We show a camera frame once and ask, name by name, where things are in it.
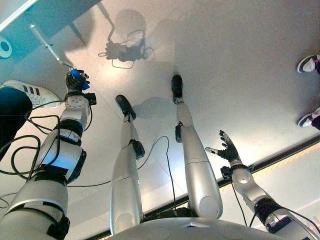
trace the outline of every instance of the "blue object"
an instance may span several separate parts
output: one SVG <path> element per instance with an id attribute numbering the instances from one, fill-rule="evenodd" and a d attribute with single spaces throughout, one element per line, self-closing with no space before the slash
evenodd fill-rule
<path id="1" fill-rule="evenodd" d="M 71 69 L 70 73 L 71 73 L 72 77 L 74 77 L 75 79 L 79 79 L 81 77 L 80 72 L 78 72 L 78 70 L 76 68 Z M 87 82 L 85 82 L 85 84 L 82 87 L 82 90 L 87 90 L 88 88 L 90 88 L 90 86 L 88 85 Z"/>

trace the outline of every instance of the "silver robot limb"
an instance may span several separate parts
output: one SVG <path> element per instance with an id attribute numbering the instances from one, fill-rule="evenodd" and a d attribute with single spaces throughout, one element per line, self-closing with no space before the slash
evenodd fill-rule
<path id="1" fill-rule="evenodd" d="M 244 202 L 255 213 L 266 230 L 279 237 L 291 240 L 319 240 L 319 237 L 300 220 L 284 209 L 259 185 L 256 184 L 249 168 L 243 165 L 238 151 L 224 132 L 220 131 L 221 140 L 225 143 L 225 150 L 210 147 L 205 149 L 216 154 L 230 163 L 230 168 L 223 167 L 222 175 L 228 179 L 232 177 L 235 190 L 242 195 Z"/>
<path id="2" fill-rule="evenodd" d="M 223 212 L 219 187 L 184 102 L 177 104 L 176 114 L 183 145 L 189 206 L 199 217 L 218 219 Z"/>
<path id="3" fill-rule="evenodd" d="M 143 149 L 131 113 L 124 113 L 121 150 L 111 178 L 110 230 L 112 235 L 132 228 L 143 220 L 137 159 Z"/>
<path id="4" fill-rule="evenodd" d="M 62 240 L 69 230 L 67 183 L 81 172 L 86 152 L 80 147 L 93 93 L 66 95 L 59 126 L 40 147 L 32 177 L 19 190 L 0 220 L 0 239 Z"/>

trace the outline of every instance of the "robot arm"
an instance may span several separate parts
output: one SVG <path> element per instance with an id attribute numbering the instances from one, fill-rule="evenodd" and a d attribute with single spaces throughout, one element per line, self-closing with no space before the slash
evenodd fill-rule
<path id="1" fill-rule="evenodd" d="M 0 221 L 0 239 L 62 240 L 69 230 L 67 183 L 81 172 L 80 147 L 94 93 L 82 93 L 86 75 L 67 74 L 65 110 L 41 145 L 32 177 L 19 190 Z"/>
<path id="2" fill-rule="evenodd" d="M 35 165 L 40 169 L 49 165 L 47 169 L 62 173 L 67 183 L 80 175 L 85 162 L 87 154 L 80 147 L 81 137 L 90 114 L 89 106 L 96 104 L 94 93 L 82 93 L 88 76 L 82 70 L 79 72 L 81 76 L 78 78 L 74 78 L 70 73 L 66 75 L 68 93 L 65 96 L 65 110 L 60 117 L 60 123 L 43 142 Z"/>
<path id="3" fill-rule="evenodd" d="M 235 190 L 242 195 L 244 202 L 255 213 L 269 233 L 291 240 L 317 240 L 317 235 L 305 224 L 281 207 L 258 184 L 250 169 L 243 165 L 238 151 L 229 136 L 220 130 L 224 150 L 206 147 L 207 152 L 216 154 L 229 161 L 230 167 L 221 168 L 225 179 L 232 178 Z"/>

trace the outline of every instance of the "adidas shoe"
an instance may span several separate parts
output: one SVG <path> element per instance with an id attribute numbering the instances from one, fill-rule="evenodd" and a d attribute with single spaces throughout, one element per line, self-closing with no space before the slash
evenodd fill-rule
<path id="1" fill-rule="evenodd" d="M 314 112 L 309 113 L 304 117 L 302 117 L 298 122 L 298 126 L 300 128 L 308 127 L 311 125 L 312 121 L 319 116 L 320 116 L 320 107 L 318 107 Z"/>
<path id="2" fill-rule="evenodd" d="M 52 101 L 60 100 L 58 96 L 55 95 L 52 91 L 47 90 L 43 87 L 27 84 L 22 81 L 9 80 L 9 81 L 6 81 L 2 85 L 2 87 L 10 87 L 10 88 L 17 89 L 21 92 L 24 92 L 29 97 L 33 107 L 37 107 Z M 55 107 L 58 107 L 60 104 L 61 102 L 54 102 L 48 105 L 44 105 L 43 107 L 55 108 Z"/>
<path id="3" fill-rule="evenodd" d="M 320 64 L 320 55 L 311 55 L 302 59 L 297 67 L 298 73 L 308 73 L 317 70 Z"/>

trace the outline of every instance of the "shoe sole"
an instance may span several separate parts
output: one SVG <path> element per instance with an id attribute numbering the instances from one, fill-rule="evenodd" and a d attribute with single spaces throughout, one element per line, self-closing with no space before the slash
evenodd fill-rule
<path id="1" fill-rule="evenodd" d="M 305 121 L 309 116 L 311 116 L 312 115 L 312 113 L 309 113 L 309 114 L 306 114 L 306 115 L 304 115 L 299 121 L 298 121 L 298 126 L 300 127 L 300 128 L 305 128 L 305 127 L 309 127 L 310 125 L 308 125 L 308 126 L 301 126 L 300 124 L 303 122 L 303 121 Z"/>
<path id="2" fill-rule="evenodd" d="M 180 75 L 174 75 L 171 80 L 171 90 L 173 94 L 173 102 L 176 103 L 176 98 L 181 98 L 183 96 L 183 81 Z"/>
<path id="3" fill-rule="evenodd" d="M 298 67 L 296 68 L 296 70 L 297 70 L 297 72 L 298 73 L 308 73 L 307 71 L 299 71 L 299 69 L 300 69 L 300 66 L 301 66 L 301 64 L 303 64 L 303 62 L 306 60 L 306 59 L 308 59 L 308 58 L 311 58 L 312 56 L 317 56 L 316 54 L 313 54 L 313 55 L 310 55 L 310 56 L 306 56 L 304 59 L 302 59 L 300 62 L 299 62 L 299 64 L 298 64 Z"/>
<path id="4" fill-rule="evenodd" d="M 130 102 L 128 101 L 128 99 L 125 96 L 123 96 L 123 95 L 116 96 L 115 102 L 119 106 L 119 108 L 121 109 L 123 114 L 129 112 L 131 114 L 133 120 L 136 119 L 136 113 L 132 109 Z"/>

